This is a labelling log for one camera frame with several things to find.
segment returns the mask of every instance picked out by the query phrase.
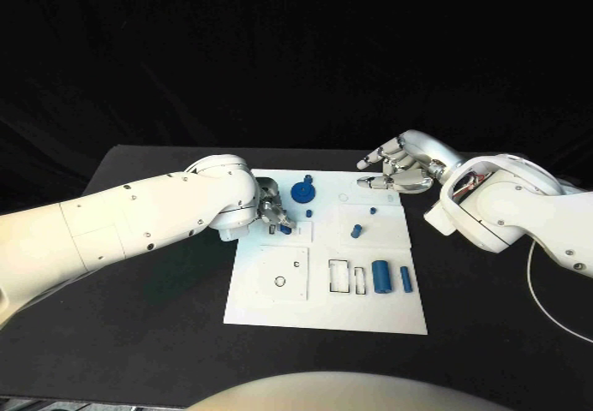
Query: robotic hand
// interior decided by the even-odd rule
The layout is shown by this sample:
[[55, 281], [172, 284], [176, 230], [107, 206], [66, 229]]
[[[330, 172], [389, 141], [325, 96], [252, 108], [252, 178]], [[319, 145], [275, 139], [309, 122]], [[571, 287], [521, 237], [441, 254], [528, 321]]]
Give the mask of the robotic hand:
[[222, 241], [248, 224], [296, 227], [278, 186], [237, 156], [209, 156], [185, 172], [151, 177], [79, 199], [0, 217], [0, 328], [48, 293], [102, 266], [199, 234]]
[[382, 177], [364, 187], [423, 193], [437, 180], [440, 200], [426, 221], [456, 230], [499, 253], [528, 234], [558, 265], [593, 277], [593, 192], [576, 188], [525, 158], [509, 154], [466, 160], [430, 135], [410, 130], [374, 150], [356, 167], [382, 161]]

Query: white cable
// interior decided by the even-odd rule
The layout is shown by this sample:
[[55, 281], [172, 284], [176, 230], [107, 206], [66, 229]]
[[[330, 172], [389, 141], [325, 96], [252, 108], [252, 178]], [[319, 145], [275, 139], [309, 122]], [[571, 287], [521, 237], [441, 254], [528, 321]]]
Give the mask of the white cable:
[[534, 287], [531, 286], [531, 256], [534, 255], [534, 248], [535, 248], [535, 240], [534, 243], [531, 244], [531, 249], [528, 250], [528, 290], [531, 291], [531, 296], [534, 297], [534, 301], [537, 303], [537, 306], [540, 307], [540, 310], [542, 311], [542, 313], [545, 314], [545, 316], [553, 320], [553, 322], [555, 323], [555, 325], [563, 328], [564, 331], [568, 331], [576, 337], [578, 337], [581, 340], [587, 341], [589, 343], [593, 343], [593, 340], [586, 338], [581, 334], [578, 334], [577, 332], [574, 332], [571, 329], [568, 329], [567, 327], [564, 327], [564, 325], [560, 324], [560, 322], [557, 321], [557, 319], [550, 315], [550, 312], [544, 309], [544, 306], [541, 305], [540, 300], [535, 297], [535, 291], [534, 291]]

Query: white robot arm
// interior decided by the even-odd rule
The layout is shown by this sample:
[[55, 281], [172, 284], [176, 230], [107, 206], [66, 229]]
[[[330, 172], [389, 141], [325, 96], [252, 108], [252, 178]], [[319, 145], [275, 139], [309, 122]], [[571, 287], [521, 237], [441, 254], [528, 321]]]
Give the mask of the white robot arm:
[[222, 241], [248, 224], [294, 228], [278, 187], [257, 178], [237, 156], [209, 156], [166, 174], [79, 199], [0, 217], [0, 328], [48, 291], [88, 272], [199, 234]]
[[528, 234], [558, 265], [593, 277], [593, 193], [583, 192], [527, 159], [502, 154], [466, 159], [430, 135], [410, 130], [358, 163], [382, 161], [384, 176], [369, 188], [421, 193], [436, 179], [440, 199], [426, 221], [456, 230], [476, 246], [499, 253]]

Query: white board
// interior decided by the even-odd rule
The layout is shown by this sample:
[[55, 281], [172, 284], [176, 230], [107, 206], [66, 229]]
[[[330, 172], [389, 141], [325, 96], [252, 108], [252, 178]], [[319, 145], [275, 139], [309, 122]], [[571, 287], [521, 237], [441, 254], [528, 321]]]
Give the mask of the white board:
[[[361, 176], [378, 174], [306, 170], [252, 173], [278, 183], [281, 204], [297, 227], [284, 235], [278, 230], [271, 234], [263, 221], [250, 225], [250, 235], [237, 244], [225, 324], [427, 334], [400, 196], [356, 185]], [[313, 177], [316, 195], [299, 204], [290, 189], [306, 174]], [[313, 211], [312, 217], [306, 217], [306, 210]], [[362, 226], [356, 239], [351, 236], [355, 224]], [[374, 292], [371, 264], [379, 259], [389, 264], [388, 294]], [[336, 264], [333, 272], [339, 284], [332, 288], [342, 292], [330, 292], [330, 260], [348, 261], [346, 280], [343, 264]], [[404, 293], [401, 266], [408, 268], [411, 293]]]

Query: black table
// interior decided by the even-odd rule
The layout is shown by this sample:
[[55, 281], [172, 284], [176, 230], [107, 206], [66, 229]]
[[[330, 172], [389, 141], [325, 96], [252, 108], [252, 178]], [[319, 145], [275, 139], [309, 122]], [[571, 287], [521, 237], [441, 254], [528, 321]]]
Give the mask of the black table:
[[[252, 168], [355, 170], [361, 151], [117, 146], [86, 194], [235, 153]], [[186, 407], [273, 375], [340, 370], [413, 378], [516, 409], [593, 408], [593, 344], [538, 311], [529, 239], [496, 255], [423, 214], [439, 190], [402, 195], [428, 336], [224, 325], [237, 243], [212, 229], [105, 267], [0, 331], [0, 396]], [[534, 286], [557, 318], [593, 334], [593, 281], [540, 248]]]

